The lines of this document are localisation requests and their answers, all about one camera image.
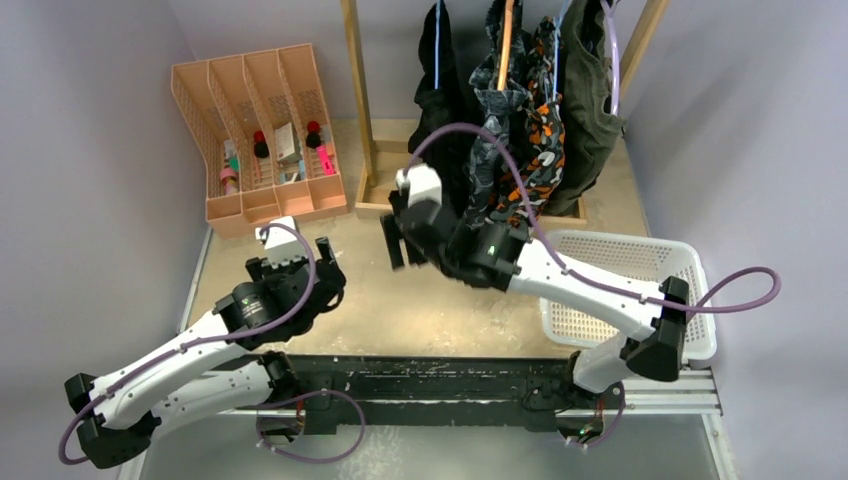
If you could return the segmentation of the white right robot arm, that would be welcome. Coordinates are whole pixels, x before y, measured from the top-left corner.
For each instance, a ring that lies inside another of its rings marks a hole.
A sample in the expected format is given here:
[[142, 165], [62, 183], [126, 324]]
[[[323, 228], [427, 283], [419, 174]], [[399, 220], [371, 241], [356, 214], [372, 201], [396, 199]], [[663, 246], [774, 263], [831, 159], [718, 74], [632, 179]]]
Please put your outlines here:
[[381, 218], [393, 268], [429, 263], [476, 289], [538, 297], [590, 315], [617, 329], [602, 344], [579, 352], [561, 381], [564, 399], [584, 407], [613, 384], [641, 376], [674, 382], [683, 366], [689, 284], [627, 278], [550, 253], [528, 233], [504, 224], [466, 229], [449, 206], [412, 202], [399, 190]]

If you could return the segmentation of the light blue hanger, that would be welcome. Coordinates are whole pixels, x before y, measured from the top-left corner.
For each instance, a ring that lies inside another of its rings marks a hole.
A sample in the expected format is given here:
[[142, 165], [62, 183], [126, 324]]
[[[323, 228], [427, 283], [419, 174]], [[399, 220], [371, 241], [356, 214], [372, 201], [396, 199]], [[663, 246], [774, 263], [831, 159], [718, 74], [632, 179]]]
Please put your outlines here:
[[435, 13], [434, 13], [434, 67], [433, 67], [433, 80], [434, 90], [438, 90], [440, 88], [440, 63], [441, 63], [441, 12], [442, 12], [443, 1], [437, 0], [435, 2]]

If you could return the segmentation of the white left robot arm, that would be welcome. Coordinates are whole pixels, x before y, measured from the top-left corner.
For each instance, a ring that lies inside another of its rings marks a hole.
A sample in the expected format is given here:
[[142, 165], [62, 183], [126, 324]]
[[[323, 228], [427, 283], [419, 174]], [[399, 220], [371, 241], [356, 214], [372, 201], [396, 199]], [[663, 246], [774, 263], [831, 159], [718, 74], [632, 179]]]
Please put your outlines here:
[[65, 381], [74, 418], [59, 440], [62, 464], [109, 469], [219, 412], [304, 402], [285, 354], [253, 353], [307, 333], [319, 315], [339, 306], [347, 280], [328, 238], [309, 247], [278, 224], [263, 235], [264, 257], [245, 263], [248, 281], [187, 330], [110, 374]]

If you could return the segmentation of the black shorts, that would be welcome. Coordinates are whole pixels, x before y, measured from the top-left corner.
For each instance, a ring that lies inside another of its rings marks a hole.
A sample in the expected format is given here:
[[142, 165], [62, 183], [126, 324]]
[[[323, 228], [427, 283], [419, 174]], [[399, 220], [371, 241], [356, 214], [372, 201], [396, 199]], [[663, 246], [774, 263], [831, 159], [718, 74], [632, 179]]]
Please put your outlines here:
[[[420, 119], [408, 140], [410, 152], [414, 152], [435, 130], [451, 123], [468, 121], [471, 117], [459, 82], [450, 18], [444, 3], [441, 12], [440, 88], [433, 88], [434, 13], [435, 3], [425, 17], [418, 44], [417, 54], [423, 76], [416, 88], [414, 102], [420, 108]], [[446, 134], [422, 154], [423, 161], [437, 171], [442, 181], [443, 195], [449, 199], [457, 215], [461, 215], [467, 206], [468, 150], [469, 144], [462, 135]]]

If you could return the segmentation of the orange hanger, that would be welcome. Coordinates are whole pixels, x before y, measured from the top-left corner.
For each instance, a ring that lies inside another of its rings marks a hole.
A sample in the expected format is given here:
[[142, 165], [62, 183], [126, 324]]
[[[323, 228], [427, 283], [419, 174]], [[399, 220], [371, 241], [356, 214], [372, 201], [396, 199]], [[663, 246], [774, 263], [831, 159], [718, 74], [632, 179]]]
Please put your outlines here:
[[514, 0], [505, 0], [503, 6], [501, 49], [499, 56], [498, 72], [496, 78], [496, 90], [502, 92], [506, 89], [509, 73], [510, 51], [513, 35]]

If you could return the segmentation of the grey leaf pattern shorts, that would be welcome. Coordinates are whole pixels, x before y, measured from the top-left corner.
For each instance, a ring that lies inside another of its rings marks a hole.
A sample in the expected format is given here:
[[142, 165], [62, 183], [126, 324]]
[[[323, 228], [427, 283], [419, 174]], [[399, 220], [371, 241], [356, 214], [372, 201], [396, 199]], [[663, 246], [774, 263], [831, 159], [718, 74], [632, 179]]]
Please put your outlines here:
[[[504, 1], [491, 4], [485, 21], [485, 30], [490, 50], [484, 60], [474, 69], [469, 79], [483, 114], [482, 128], [496, 141], [507, 145], [510, 139], [512, 118], [529, 100], [528, 90], [519, 84], [526, 57], [523, 34], [521, 33], [523, 3], [515, 1], [512, 45], [506, 89], [496, 90], [501, 29]], [[477, 137], [471, 147], [468, 163], [470, 190], [463, 220], [472, 228], [481, 227], [488, 214], [490, 197], [499, 176], [497, 169], [501, 155], [495, 144], [486, 138]]]

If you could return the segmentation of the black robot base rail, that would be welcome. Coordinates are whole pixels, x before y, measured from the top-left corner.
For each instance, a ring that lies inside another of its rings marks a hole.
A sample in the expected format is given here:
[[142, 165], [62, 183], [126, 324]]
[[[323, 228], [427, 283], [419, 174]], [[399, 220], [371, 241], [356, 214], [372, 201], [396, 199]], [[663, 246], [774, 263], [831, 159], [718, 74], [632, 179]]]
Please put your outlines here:
[[270, 355], [279, 402], [314, 392], [301, 412], [308, 435], [341, 426], [522, 427], [598, 437], [624, 405], [622, 383], [603, 393], [572, 385], [572, 360]]

